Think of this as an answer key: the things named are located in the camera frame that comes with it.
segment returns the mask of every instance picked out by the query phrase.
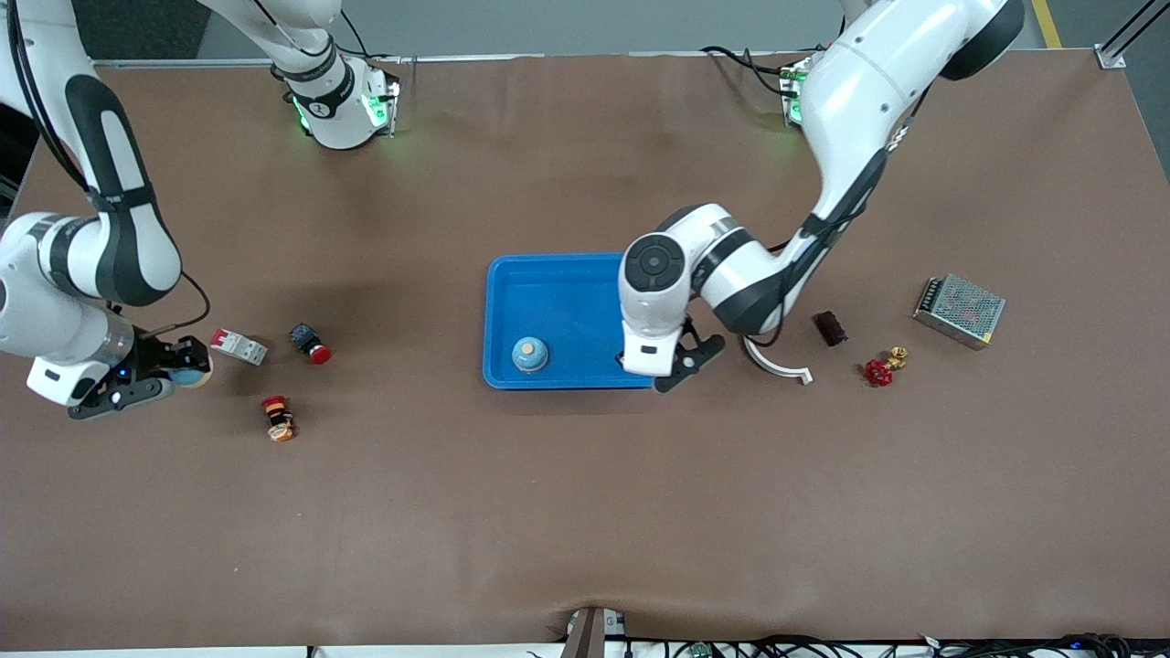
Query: red valve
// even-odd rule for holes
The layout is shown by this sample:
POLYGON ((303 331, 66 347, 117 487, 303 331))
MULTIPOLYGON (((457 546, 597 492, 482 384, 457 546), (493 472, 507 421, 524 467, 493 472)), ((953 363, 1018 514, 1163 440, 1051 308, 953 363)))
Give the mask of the red valve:
POLYGON ((866 379, 874 386, 888 386, 894 383, 894 371, 885 361, 875 358, 866 364, 866 379))

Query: blue cap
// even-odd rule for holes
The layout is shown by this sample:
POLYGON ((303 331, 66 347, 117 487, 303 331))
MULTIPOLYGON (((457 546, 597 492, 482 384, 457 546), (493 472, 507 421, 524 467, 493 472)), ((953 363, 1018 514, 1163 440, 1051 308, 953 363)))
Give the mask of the blue cap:
POLYGON ((524 372, 536 372, 549 363, 549 348, 539 338, 521 338, 512 348, 512 363, 524 372))

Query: red valve with brass fitting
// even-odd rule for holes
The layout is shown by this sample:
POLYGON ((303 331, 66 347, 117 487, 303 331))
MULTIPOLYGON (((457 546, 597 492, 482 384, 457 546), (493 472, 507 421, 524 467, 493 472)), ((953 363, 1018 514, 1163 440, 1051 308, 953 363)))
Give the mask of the red valve with brass fitting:
POLYGON ((906 368, 906 357, 909 352, 906 348, 894 348, 889 350, 889 358, 886 361, 873 359, 866 364, 866 379, 874 386, 888 386, 894 383, 894 371, 906 368))

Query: white electrical connector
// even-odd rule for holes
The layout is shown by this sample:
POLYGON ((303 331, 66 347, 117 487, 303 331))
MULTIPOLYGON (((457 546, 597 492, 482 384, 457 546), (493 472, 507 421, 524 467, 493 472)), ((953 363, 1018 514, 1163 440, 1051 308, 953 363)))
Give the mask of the white electrical connector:
POLYGON ((268 348, 264 345, 242 334, 228 331, 227 329, 216 329, 208 345, 213 350, 234 356, 253 365, 260 365, 260 362, 264 361, 264 355, 268 354, 268 348))

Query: yellow line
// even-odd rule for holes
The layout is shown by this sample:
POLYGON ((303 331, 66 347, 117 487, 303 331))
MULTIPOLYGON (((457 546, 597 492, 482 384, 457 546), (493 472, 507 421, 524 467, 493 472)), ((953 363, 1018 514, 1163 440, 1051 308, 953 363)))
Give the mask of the yellow line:
POLYGON ((1057 34, 1057 23, 1052 20, 1052 11, 1048 9, 1048 0, 1032 0, 1035 9, 1035 20, 1040 23, 1040 34, 1044 34, 1044 44, 1048 48, 1064 48, 1060 44, 1060 35, 1057 34))

